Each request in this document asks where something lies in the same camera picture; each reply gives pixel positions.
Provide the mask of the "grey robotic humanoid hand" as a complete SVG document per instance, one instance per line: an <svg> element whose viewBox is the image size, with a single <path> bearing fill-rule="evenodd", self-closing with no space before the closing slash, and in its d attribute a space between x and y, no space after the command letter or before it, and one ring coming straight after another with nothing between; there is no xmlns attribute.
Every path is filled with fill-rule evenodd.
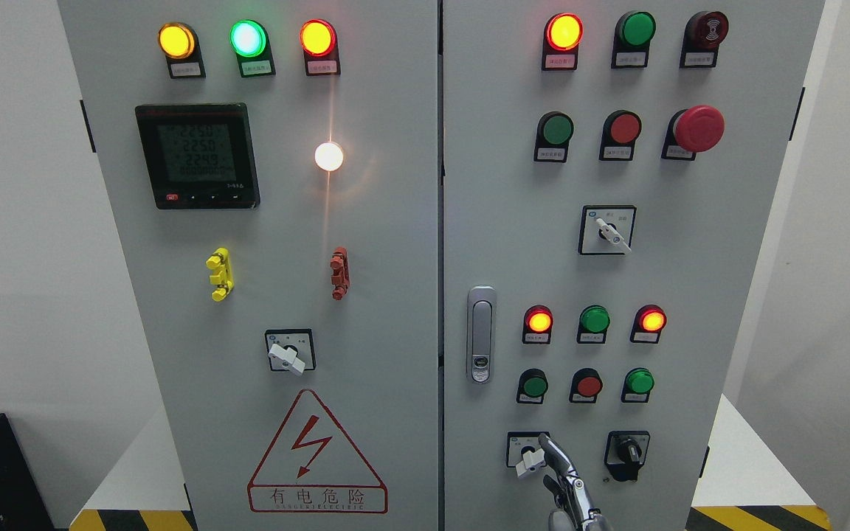
<svg viewBox="0 0 850 531"><path fill-rule="evenodd" d="M543 484L553 494L556 509L547 517L549 530L610 530L607 518L595 507L587 486L570 460L549 434L539 435L547 466L556 477L546 475Z"/></svg>

